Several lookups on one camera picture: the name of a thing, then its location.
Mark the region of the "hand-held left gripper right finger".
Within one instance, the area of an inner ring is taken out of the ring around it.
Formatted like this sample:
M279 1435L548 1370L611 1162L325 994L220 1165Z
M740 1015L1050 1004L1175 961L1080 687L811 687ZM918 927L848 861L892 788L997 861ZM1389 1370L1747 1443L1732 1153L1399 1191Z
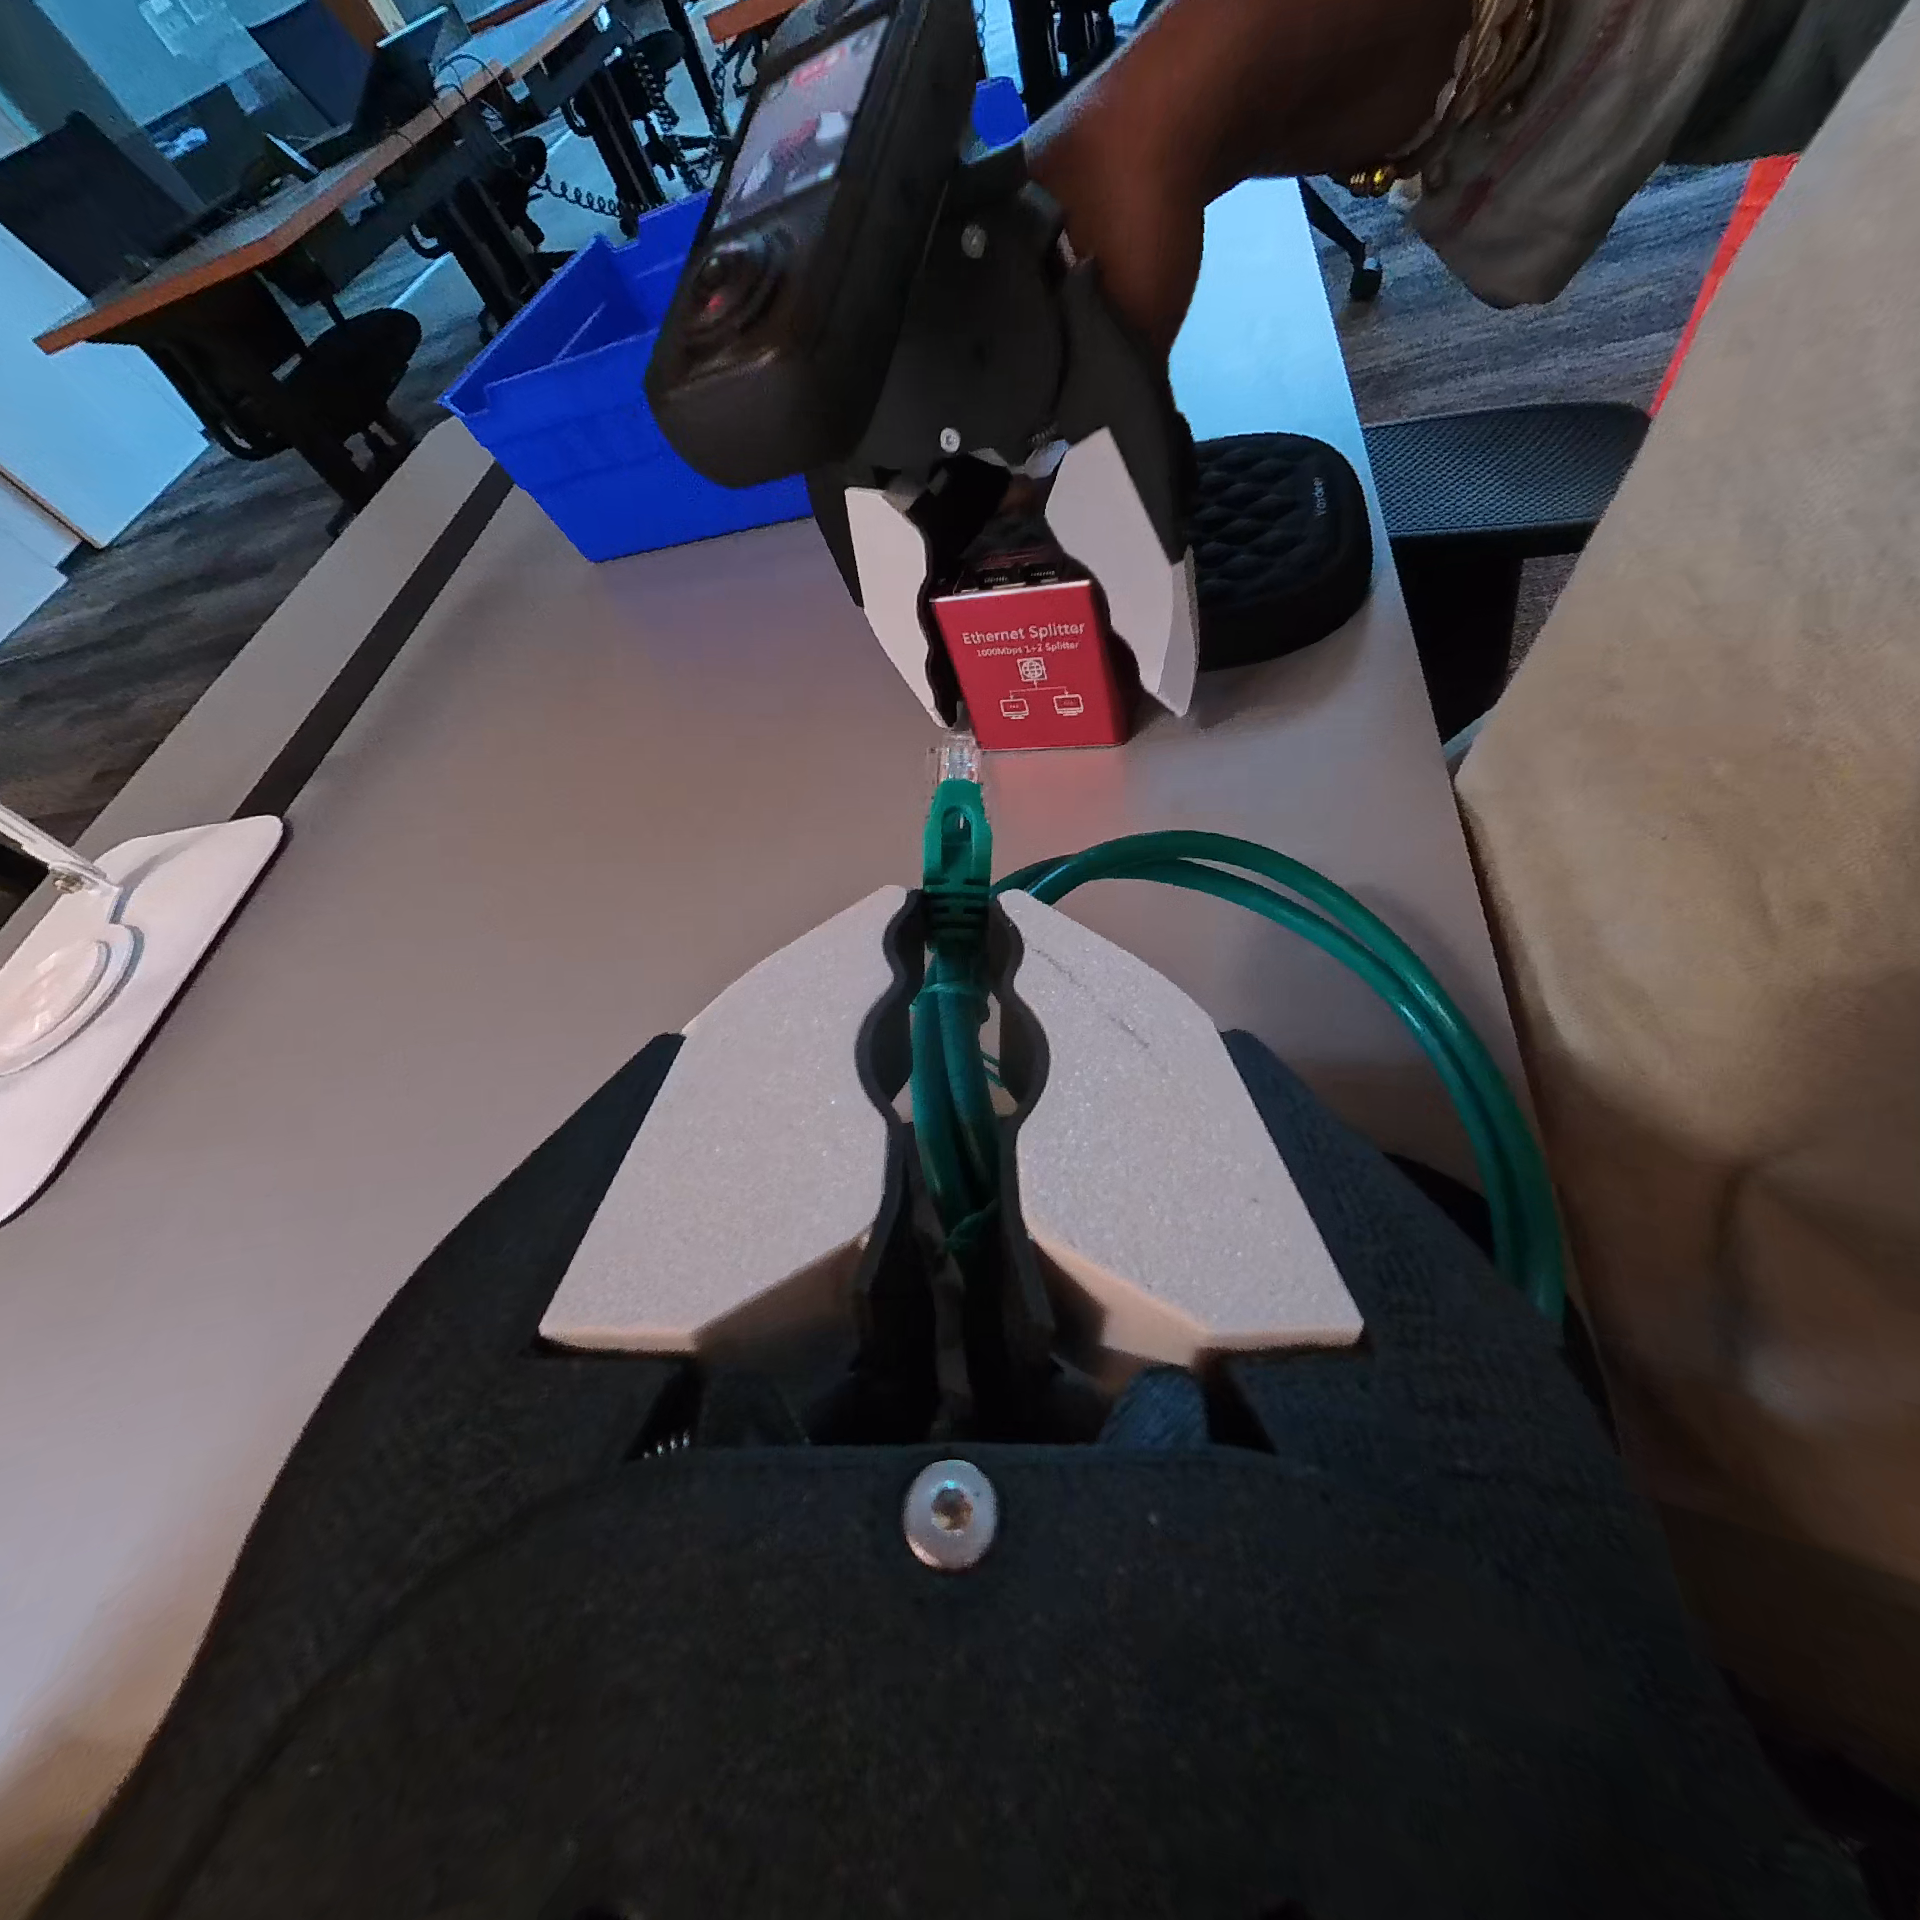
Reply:
M1209 1014L1059 907L1000 910L1043 1041L1012 1162L1064 1359L1118 1397L1151 1366L1359 1347L1362 1311Z

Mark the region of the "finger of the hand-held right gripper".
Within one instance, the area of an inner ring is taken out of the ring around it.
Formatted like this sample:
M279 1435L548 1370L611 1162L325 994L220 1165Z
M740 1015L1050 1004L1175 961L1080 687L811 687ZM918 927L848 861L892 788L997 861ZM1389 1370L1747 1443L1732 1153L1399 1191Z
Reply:
M856 598L898 682L935 726L953 726L959 694L938 625L926 618L935 536L926 481L844 484Z
M1200 680L1192 547L1169 557L1111 427L1067 443L1050 480L1050 534L1107 598L1139 690L1184 717Z

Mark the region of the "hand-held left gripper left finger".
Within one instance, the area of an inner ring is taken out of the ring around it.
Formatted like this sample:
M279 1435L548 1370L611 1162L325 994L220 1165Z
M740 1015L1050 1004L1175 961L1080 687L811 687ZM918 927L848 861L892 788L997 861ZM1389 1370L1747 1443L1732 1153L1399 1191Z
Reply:
M880 887L723 985L679 1049L542 1341L776 1380L803 1431L926 1431L938 1304L895 1112L925 896Z

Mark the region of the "red ethernet splitter box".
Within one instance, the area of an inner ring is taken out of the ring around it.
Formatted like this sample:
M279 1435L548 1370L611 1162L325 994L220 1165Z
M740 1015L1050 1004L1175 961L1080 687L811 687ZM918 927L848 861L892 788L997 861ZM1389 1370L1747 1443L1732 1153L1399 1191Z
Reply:
M1103 589L1053 547L973 557L931 589L959 698L984 752L1118 746L1134 732L1134 669Z

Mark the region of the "blue plastic bin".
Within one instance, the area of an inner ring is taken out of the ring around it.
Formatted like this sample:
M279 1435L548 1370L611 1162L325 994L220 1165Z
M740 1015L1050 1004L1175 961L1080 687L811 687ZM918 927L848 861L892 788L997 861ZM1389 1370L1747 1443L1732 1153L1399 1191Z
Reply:
M442 396L587 560L814 513L800 476L709 481L652 418L645 373L707 200L645 214L626 246L591 236Z

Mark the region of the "brown office desk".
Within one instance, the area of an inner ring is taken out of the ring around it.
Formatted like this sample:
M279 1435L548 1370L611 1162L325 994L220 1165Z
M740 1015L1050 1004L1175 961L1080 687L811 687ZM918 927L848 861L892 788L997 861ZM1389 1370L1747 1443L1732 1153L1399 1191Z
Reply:
M311 256L326 288L343 285L420 210L445 203L474 165L484 165L482 154L463 154L463 141L482 135L482 104L551 115L629 33L635 16L612 2L537 2L472 33L451 52L434 97L382 141L312 179L279 187L264 203L225 220L145 277L110 285L49 326L33 326L33 348L55 356L71 345L126 340L133 321L180 308L211 285L260 277L296 250Z

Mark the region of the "person's right hand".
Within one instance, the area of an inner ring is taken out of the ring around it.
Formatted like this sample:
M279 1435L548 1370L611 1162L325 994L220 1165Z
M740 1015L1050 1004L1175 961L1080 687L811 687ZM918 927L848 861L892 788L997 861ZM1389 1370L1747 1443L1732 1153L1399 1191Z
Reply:
M1471 2L1160 2L1022 137L1107 303L1169 359L1206 206L1243 179L1349 175L1430 121Z

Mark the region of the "black office chair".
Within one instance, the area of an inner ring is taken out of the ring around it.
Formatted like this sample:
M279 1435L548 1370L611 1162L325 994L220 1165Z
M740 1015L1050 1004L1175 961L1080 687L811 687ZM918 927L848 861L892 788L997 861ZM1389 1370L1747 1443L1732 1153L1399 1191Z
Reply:
M240 460L296 450L357 513L414 450L391 396L416 348L409 309L374 308L307 340L267 301L199 336L206 427Z

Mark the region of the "person's beige sweatshirt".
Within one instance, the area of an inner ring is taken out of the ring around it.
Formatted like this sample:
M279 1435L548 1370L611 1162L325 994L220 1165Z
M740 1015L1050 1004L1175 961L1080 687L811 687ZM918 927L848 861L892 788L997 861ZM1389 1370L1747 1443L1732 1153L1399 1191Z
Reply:
M1755 1697L1916 1794L1916 2L1458 800L1681 1586Z

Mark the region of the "white stand with wooden board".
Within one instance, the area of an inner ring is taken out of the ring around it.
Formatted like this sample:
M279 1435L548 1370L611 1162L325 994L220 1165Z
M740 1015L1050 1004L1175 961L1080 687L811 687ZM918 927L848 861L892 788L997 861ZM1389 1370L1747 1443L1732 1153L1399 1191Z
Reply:
M2 1220L59 1176L282 846L271 814L83 853L2 806L55 903L2 957Z

